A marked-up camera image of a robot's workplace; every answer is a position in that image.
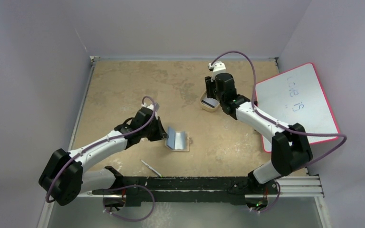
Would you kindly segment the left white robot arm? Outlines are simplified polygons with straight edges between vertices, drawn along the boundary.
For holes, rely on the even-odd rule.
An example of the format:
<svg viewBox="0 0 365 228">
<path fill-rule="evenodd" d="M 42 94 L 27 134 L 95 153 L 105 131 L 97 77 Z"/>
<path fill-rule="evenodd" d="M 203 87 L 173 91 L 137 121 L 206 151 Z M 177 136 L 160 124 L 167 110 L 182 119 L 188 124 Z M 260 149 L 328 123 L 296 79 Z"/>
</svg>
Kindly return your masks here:
<svg viewBox="0 0 365 228">
<path fill-rule="evenodd" d="M 157 105 L 142 107 L 134 117 L 99 140 L 68 152 L 64 149 L 54 151 L 38 180 L 47 192 L 46 202 L 56 201 L 61 206 L 69 204 L 81 193 L 83 175 L 91 167 L 117 152 L 127 150 L 142 138 L 151 142 L 167 138 L 157 110 Z"/>
</svg>

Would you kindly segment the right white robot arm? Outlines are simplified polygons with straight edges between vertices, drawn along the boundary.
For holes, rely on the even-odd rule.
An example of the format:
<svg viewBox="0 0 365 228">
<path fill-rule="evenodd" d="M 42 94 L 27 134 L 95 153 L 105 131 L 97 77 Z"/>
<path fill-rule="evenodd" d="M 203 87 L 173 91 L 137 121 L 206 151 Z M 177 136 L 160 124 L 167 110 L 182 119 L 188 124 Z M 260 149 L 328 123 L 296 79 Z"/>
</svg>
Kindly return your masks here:
<svg viewBox="0 0 365 228">
<path fill-rule="evenodd" d="M 206 96 L 219 102 L 223 112 L 248 124 L 271 143 L 271 159 L 248 174 L 248 188 L 260 193 L 267 182 L 288 176 L 313 158 L 304 127 L 284 124 L 283 128 L 262 118 L 264 112 L 250 99 L 237 93 L 233 76 L 220 73 L 214 80 L 205 77 Z"/>
</svg>

